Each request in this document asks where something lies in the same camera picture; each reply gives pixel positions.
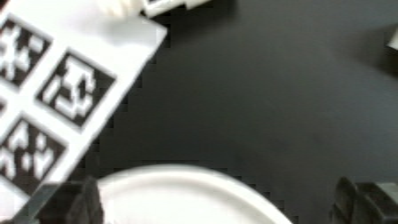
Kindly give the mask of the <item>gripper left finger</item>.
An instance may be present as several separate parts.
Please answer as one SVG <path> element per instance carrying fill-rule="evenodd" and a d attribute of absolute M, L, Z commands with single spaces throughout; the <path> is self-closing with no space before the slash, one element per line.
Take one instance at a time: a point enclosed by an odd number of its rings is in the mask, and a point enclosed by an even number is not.
<path fill-rule="evenodd" d="M 103 224 L 96 179 L 87 177 L 80 181 L 44 184 L 10 224 Z"/>

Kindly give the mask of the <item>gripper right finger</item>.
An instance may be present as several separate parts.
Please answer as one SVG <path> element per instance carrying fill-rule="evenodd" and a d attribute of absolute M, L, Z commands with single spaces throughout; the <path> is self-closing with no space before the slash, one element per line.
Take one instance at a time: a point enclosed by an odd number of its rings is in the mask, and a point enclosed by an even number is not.
<path fill-rule="evenodd" d="M 398 224 L 398 182 L 335 184 L 330 224 Z"/>

